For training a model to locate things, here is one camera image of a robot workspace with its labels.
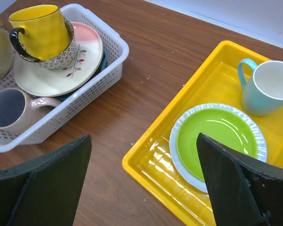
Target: light blue mug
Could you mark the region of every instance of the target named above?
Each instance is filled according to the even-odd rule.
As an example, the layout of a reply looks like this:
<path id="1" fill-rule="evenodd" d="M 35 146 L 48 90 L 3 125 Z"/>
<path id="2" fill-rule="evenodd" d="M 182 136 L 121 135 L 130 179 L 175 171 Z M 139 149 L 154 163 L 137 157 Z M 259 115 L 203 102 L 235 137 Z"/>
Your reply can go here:
<path id="1" fill-rule="evenodd" d="M 246 82 L 243 64 L 252 70 Z M 283 62 L 266 61 L 257 65 L 251 59 L 243 59 L 238 64 L 238 75 L 243 88 L 242 107 L 249 114 L 261 116 L 283 106 Z"/>

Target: wooden table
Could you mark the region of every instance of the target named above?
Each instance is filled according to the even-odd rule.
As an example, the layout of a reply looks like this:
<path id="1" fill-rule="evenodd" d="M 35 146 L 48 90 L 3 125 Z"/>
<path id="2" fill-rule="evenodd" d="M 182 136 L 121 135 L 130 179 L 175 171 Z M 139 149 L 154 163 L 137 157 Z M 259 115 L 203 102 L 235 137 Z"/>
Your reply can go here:
<path id="1" fill-rule="evenodd" d="M 39 4 L 71 0 L 18 0 L 0 17 Z M 232 40 L 271 59 L 283 49 L 142 0 L 77 0 L 129 44 L 122 79 L 40 145 L 0 153 L 0 170 L 58 148 L 83 134 L 92 155 L 74 225 L 182 225 L 130 177 L 122 158 L 216 45 Z"/>

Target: patterned bowl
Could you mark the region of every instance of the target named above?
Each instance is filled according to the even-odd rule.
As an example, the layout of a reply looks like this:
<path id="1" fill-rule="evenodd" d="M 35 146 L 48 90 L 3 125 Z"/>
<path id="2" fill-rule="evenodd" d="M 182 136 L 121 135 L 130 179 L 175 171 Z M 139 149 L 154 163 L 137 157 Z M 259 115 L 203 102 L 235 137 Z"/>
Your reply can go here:
<path id="1" fill-rule="evenodd" d="M 59 55 L 57 55 L 57 56 L 55 56 L 51 59 L 41 61 L 41 62 L 37 62 L 37 63 L 34 62 L 38 66 L 43 67 L 43 68 L 47 68 L 47 69 L 62 68 L 62 67 L 65 67 L 66 65 L 68 65 L 73 60 L 73 58 L 75 57 L 75 54 L 78 51 L 78 45 L 75 41 L 74 28 L 68 20 L 64 19 L 64 21 L 65 21 L 66 28 L 68 30 L 68 34 L 70 36 L 70 40 L 71 40 L 69 45 Z M 19 55 L 21 56 L 22 59 L 33 63 L 33 61 L 25 58 L 21 54 L 19 54 Z"/>

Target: branch design on plate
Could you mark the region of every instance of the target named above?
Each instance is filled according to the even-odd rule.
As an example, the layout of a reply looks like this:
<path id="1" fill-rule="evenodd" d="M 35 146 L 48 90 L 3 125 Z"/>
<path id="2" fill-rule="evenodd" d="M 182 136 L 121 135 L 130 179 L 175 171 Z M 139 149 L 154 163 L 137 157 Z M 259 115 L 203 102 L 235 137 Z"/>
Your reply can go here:
<path id="1" fill-rule="evenodd" d="M 71 73 L 67 74 L 66 77 L 70 77 L 71 78 L 73 77 L 73 75 L 77 72 L 77 71 L 80 71 L 81 68 L 78 67 L 79 64 L 82 64 L 83 61 L 85 61 L 85 59 L 79 59 L 79 57 L 82 55 L 82 56 L 85 56 L 85 53 L 87 52 L 87 50 L 85 49 L 80 49 L 80 44 L 79 44 L 79 48 L 78 48 L 78 51 L 76 52 L 76 55 L 75 57 L 73 58 L 73 60 L 71 61 L 70 64 L 72 64 L 71 67 L 64 67 L 63 70 L 69 70 L 71 71 Z"/>

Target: yellow mug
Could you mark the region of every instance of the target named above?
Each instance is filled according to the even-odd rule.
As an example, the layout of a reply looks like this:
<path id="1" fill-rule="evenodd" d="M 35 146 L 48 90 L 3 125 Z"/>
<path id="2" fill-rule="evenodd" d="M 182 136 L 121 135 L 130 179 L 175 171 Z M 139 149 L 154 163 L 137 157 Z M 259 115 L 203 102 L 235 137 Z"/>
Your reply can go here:
<path id="1" fill-rule="evenodd" d="M 65 50 L 70 37 L 61 10 L 55 5 L 24 8 L 8 18 L 13 26 L 9 38 L 15 50 L 40 62 L 57 56 Z"/>

